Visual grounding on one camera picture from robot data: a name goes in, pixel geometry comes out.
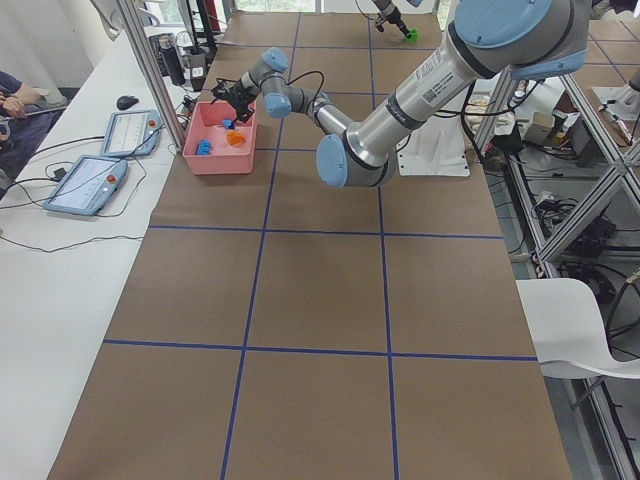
chair leg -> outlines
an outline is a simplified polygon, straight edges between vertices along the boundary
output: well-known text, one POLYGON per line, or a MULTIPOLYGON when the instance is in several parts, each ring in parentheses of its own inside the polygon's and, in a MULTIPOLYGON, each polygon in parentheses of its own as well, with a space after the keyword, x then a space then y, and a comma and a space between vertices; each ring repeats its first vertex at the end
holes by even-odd
POLYGON ((602 376, 598 377, 598 379, 597 379, 595 382, 593 382, 593 383, 589 386, 589 388, 587 388, 587 389, 582 393, 582 395, 580 395, 580 397, 578 397, 578 399, 575 401, 575 403, 572 403, 572 404, 571 404, 571 410, 575 410, 576 408, 578 408, 578 407, 580 406, 580 404, 581 404, 582 402, 584 402, 584 401, 589 397, 589 395, 591 395, 591 394, 593 393, 593 391, 594 391, 596 388, 598 388, 598 387, 600 386, 600 384, 601 384, 602 382, 604 382, 604 379, 605 379, 605 376, 604 376, 604 375, 602 375, 602 376))

white chair seat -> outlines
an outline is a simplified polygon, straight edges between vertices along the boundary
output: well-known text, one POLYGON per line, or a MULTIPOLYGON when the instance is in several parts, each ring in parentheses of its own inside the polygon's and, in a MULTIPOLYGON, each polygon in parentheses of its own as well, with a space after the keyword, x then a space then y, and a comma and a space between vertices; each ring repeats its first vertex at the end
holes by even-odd
POLYGON ((591 289, 571 278, 518 280, 543 375, 554 378, 640 378, 640 360, 618 362, 609 352, 591 289))

white desk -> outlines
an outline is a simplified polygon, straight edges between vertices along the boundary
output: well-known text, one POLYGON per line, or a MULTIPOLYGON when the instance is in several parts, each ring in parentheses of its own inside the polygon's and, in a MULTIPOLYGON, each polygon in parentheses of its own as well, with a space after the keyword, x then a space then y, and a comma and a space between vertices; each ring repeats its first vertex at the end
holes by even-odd
MULTIPOLYGON (((178 105, 185 92, 165 80, 178 105)), ((132 110, 156 108, 123 34, 42 146, 104 135, 116 99, 125 94, 140 99, 132 110)), ((3 235, 47 249, 98 236, 143 236, 174 157, 170 143, 161 132, 153 155, 141 160, 147 178, 123 215, 84 219, 35 205, 3 209, 3 235)), ((46 152, 20 179, 43 177, 46 165, 73 162, 99 149, 100 142, 94 142, 46 152)), ((130 167, 120 192, 101 213, 122 210, 142 176, 135 162, 130 167)), ((50 182, 24 186, 34 199, 47 197, 53 188, 50 182)), ((0 206, 25 201, 16 187, 0 206)), ((139 246, 138 241, 110 240, 45 254, 0 241, 0 478, 47 477, 139 246)))

computer mouse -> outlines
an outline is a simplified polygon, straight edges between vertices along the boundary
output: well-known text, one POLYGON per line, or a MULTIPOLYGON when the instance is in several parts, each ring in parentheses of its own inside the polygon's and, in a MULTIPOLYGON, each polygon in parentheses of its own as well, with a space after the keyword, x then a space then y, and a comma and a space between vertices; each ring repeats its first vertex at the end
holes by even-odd
POLYGON ((138 100, 136 97, 132 95, 123 95, 116 102, 116 107, 118 107, 118 110, 126 110, 128 108, 133 107, 139 101, 140 100, 138 100))

red plastic box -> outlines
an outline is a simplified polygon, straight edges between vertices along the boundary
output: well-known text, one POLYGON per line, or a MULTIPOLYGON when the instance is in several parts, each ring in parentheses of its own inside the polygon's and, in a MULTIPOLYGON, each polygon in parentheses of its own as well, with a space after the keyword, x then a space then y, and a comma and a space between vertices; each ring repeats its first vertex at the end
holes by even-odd
POLYGON ((244 135, 245 143, 231 146, 227 142, 227 130, 223 120, 233 120, 236 112, 227 102, 199 102, 191 116, 187 141, 182 155, 195 175, 216 173, 250 173, 256 151, 256 114, 247 123, 236 122, 236 130, 244 135), (211 142, 209 155, 196 155, 201 140, 211 142))

